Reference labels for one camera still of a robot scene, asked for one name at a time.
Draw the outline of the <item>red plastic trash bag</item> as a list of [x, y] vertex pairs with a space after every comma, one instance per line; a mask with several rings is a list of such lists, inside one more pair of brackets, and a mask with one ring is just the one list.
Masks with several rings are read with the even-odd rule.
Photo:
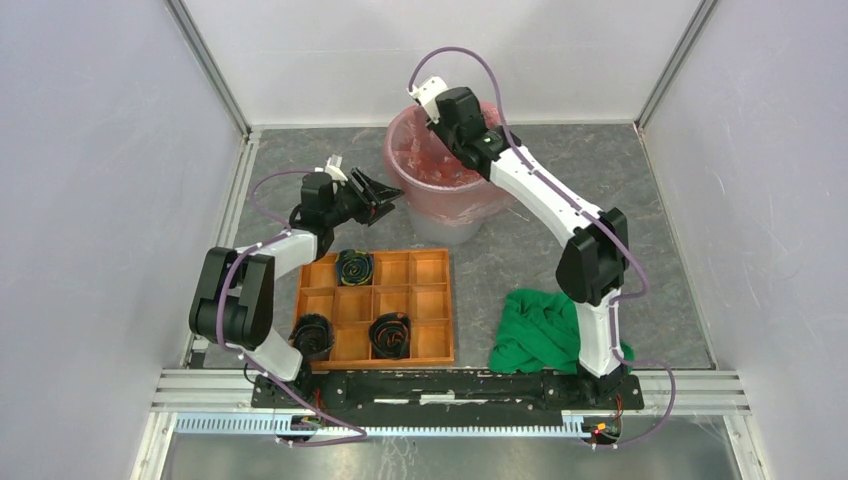
[[383, 143], [385, 170], [413, 211], [448, 225], [484, 220], [515, 199], [465, 168], [426, 126], [426, 112], [410, 106], [390, 122]]

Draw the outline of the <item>grey plastic trash bin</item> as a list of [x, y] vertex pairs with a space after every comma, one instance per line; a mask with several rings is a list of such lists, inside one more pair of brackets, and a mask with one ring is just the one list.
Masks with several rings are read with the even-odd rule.
[[443, 246], [470, 240], [486, 221], [486, 216], [473, 203], [459, 200], [407, 202], [406, 209], [414, 232], [428, 242]]

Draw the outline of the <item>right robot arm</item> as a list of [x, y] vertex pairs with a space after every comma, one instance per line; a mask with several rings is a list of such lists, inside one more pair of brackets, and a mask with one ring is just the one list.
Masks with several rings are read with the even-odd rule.
[[555, 278], [576, 309], [578, 396], [591, 408], [606, 406], [627, 375], [616, 318], [629, 266], [626, 217], [576, 196], [507, 125], [489, 126], [470, 88], [428, 89], [416, 102], [427, 127], [465, 168], [522, 203], [561, 244]]

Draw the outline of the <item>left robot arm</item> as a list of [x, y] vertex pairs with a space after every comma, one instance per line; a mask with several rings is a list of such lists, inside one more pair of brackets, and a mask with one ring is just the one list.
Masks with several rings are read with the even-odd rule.
[[275, 236], [238, 249], [213, 247], [205, 255], [188, 313], [189, 330], [240, 354], [277, 380], [275, 392], [290, 407], [306, 405], [313, 379], [301, 371], [303, 355], [272, 328], [276, 281], [329, 251], [336, 227], [371, 226], [403, 196], [354, 168], [300, 171], [300, 201]]

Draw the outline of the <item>dark rolled sock top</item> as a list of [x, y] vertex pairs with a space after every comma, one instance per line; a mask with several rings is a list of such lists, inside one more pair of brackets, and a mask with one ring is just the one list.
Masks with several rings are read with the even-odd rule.
[[338, 253], [335, 269], [339, 286], [371, 285], [374, 277], [374, 256], [363, 250], [345, 249]]

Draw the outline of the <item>dark rolled sock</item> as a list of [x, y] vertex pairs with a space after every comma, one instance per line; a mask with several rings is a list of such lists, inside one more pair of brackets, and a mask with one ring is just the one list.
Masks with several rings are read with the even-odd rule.
[[374, 277], [374, 256], [363, 250], [345, 249], [338, 253], [335, 269], [339, 286], [371, 285]]
[[335, 345], [332, 323], [318, 313], [301, 315], [294, 323], [289, 343], [305, 361], [327, 361]]
[[378, 316], [369, 326], [368, 336], [375, 359], [400, 360], [410, 356], [411, 320], [404, 312]]

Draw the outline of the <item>orange wooden compartment tray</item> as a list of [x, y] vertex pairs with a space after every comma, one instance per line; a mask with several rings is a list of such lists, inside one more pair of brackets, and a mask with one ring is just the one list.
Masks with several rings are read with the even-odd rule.
[[[397, 369], [451, 366], [455, 360], [450, 257], [445, 248], [373, 251], [367, 285], [341, 283], [338, 254], [300, 268], [292, 321], [306, 314], [327, 318], [334, 344], [315, 370]], [[369, 328], [385, 314], [410, 319], [408, 353], [383, 358]]]

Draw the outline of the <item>dark rolled sock bottom middle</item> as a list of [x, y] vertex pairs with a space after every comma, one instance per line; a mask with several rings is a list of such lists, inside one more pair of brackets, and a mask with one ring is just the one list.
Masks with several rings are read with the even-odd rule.
[[375, 359], [400, 360], [410, 356], [411, 320], [404, 312], [378, 316], [369, 326], [368, 336]]

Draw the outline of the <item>dark rolled sock bottom left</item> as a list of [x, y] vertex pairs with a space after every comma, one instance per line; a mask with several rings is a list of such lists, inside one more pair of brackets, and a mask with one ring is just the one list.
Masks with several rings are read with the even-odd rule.
[[301, 315], [294, 323], [289, 343], [305, 361], [327, 361], [335, 345], [332, 323], [318, 313]]

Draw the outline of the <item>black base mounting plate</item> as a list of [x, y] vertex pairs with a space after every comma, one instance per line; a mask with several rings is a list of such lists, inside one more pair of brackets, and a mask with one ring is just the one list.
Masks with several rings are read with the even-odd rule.
[[558, 426], [562, 415], [612, 416], [645, 402], [636, 375], [605, 393], [555, 370], [335, 370], [292, 387], [310, 405], [359, 427]]

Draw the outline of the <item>green cloth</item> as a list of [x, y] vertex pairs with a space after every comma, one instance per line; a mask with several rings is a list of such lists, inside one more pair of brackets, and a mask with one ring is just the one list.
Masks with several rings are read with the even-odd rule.
[[505, 297], [488, 368], [505, 374], [554, 369], [575, 375], [579, 352], [575, 303], [563, 293], [522, 288]]

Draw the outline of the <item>aluminium frame post left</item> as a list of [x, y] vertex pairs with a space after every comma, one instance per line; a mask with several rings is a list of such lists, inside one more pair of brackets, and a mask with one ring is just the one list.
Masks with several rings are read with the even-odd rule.
[[165, 0], [164, 4], [217, 98], [224, 107], [229, 119], [240, 135], [247, 138], [252, 133], [250, 122], [247, 120], [221, 69], [217, 65], [188, 5], [183, 0]]

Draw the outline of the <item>aluminium frame post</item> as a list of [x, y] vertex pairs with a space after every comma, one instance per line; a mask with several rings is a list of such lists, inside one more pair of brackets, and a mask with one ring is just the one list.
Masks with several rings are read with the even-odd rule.
[[217, 65], [188, 5], [183, 0], [165, 0], [164, 4], [217, 98], [224, 107], [229, 119], [240, 135], [247, 138], [252, 133], [250, 122], [247, 120], [221, 69]]
[[647, 100], [635, 118], [634, 127], [638, 131], [643, 131], [655, 116], [665, 95], [719, 4], [718, 0], [701, 0], [698, 2]]

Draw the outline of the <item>aluminium frame post right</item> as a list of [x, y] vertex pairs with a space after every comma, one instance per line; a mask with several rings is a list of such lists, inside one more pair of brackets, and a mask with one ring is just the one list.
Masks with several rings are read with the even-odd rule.
[[634, 127], [638, 131], [643, 131], [655, 116], [665, 95], [719, 4], [718, 0], [701, 0], [698, 2], [647, 100], [635, 118]]

